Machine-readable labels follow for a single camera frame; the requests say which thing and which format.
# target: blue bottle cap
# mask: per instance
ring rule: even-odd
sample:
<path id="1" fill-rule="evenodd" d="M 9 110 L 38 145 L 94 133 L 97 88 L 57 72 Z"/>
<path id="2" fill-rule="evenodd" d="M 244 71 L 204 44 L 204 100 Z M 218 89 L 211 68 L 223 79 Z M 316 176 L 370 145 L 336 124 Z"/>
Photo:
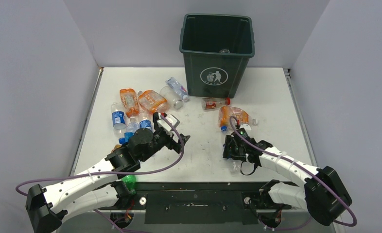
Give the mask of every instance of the blue bottle cap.
<path id="1" fill-rule="evenodd" d="M 125 141 L 127 142 L 128 139 L 129 139 L 130 137 L 132 137 L 132 135 L 134 135 L 134 133 L 130 133 L 130 132 L 128 132 L 128 133 L 124 133 Z"/>
<path id="2" fill-rule="evenodd" d="M 121 145 L 124 144 L 124 143 L 126 142 L 125 138 L 123 138 L 123 137 L 120 138 L 118 141 L 120 142 Z"/>

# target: white wall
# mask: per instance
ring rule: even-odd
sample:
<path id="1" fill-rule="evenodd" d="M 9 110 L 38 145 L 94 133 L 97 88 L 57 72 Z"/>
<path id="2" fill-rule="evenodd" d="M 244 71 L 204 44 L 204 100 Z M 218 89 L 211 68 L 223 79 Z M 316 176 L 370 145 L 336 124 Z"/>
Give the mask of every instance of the white wall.
<path id="1" fill-rule="evenodd" d="M 0 1 L 0 233 L 33 232 L 18 183 L 68 175 L 97 75 L 62 1 Z"/>
<path id="2" fill-rule="evenodd" d="M 347 232 L 382 233 L 382 0 L 331 0 L 291 75 L 317 162 L 353 199 Z"/>
<path id="3" fill-rule="evenodd" d="M 251 67 L 291 67 L 329 0 L 64 0 L 101 66 L 183 67 L 187 13 L 253 20 Z"/>

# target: cable tie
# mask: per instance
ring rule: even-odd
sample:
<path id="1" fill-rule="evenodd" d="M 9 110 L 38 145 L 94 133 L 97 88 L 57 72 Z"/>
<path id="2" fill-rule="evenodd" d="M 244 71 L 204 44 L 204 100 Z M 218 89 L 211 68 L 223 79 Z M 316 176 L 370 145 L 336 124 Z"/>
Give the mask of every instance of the cable tie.
<path id="1" fill-rule="evenodd" d="M 91 179 L 91 182 L 92 182 L 92 183 L 95 183 L 95 180 L 94 180 L 94 178 L 92 177 L 91 173 L 89 172 L 89 169 L 87 169 L 87 173 L 88 173 L 88 175 L 89 175 L 89 178 Z"/>
<path id="2" fill-rule="evenodd" d="M 293 162 L 290 164 L 290 166 L 288 167 L 288 170 L 290 170 L 291 169 L 291 167 L 294 165 L 294 163 L 297 163 L 298 162 L 298 160 L 297 159 L 294 159 L 293 160 Z"/>
<path id="3" fill-rule="evenodd" d="M 277 157 L 276 163 L 278 163 L 278 161 L 281 159 L 281 156 L 286 156 L 286 155 L 287 155 L 287 152 L 282 151 L 281 154 Z"/>

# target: screw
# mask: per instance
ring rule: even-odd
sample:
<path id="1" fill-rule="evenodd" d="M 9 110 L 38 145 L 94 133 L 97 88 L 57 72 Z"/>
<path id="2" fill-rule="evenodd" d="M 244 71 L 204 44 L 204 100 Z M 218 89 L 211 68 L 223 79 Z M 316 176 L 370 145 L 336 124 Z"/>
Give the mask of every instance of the screw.
<path id="1" fill-rule="evenodd" d="M 140 205 L 145 205 L 146 203 L 147 203 L 147 199 L 146 198 L 142 197 L 142 198 L 139 199 L 139 204 Z"/>
<path id="2" fill-rule="evenodd" d="M 245 203 L 246 205 L 249 205 L 250 202 L 251 202 L 251 198 L 250 198 L 250 197 L 245 197 L 245 198 L 244 198 L 244 203 Z"/>

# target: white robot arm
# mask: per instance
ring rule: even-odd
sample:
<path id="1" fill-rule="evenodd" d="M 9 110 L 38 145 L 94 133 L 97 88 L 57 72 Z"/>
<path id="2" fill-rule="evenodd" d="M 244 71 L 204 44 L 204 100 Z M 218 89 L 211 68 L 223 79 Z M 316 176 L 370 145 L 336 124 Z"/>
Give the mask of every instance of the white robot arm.
<path id="1" fill-rule="evenodd" d="M 253 163 L 254 170 L 248 175 L 254 173 L 260 166 L 292 181 L 292 183 L 281 183 L 271 180 L 259 190 L 261 201 L 269 205 L 286 204 L 307 210 L 324 226 L 333 223 L 345 207 L 314 177 L 327 184 L 347 206 L 352 204 L 350 195 L 334 169 L 329 166 L 321 169 L 302 163 L 266 141 L 257 143 L 254 138 L 248 136 L 244 128 L 239 128 L 232 135 L 226 136 L 223 158 Z"/>
<path id="2" fill-rule="evenodd" d="M 154 133 L 149 129 L 137 130 L 127 143 L 75 177 L 46 187 L 32 186 L 26 210 L 34 232 L 51 233 L 76 215 L 114 206 L 120 198 L 129 195 L 125 184 L 117 181 L 126 175 L 121 172 L 138 170 L 140 161 L 145 162 L 163 147 L 180 153 L 180 141 L 185 144 L 190 136 L 180 134 L 181 140 L 175 142 L 171 126 L 161 115 L 153 115 Z M 179 125 L 174 116 L 163 115 L 174 128 Z"/>

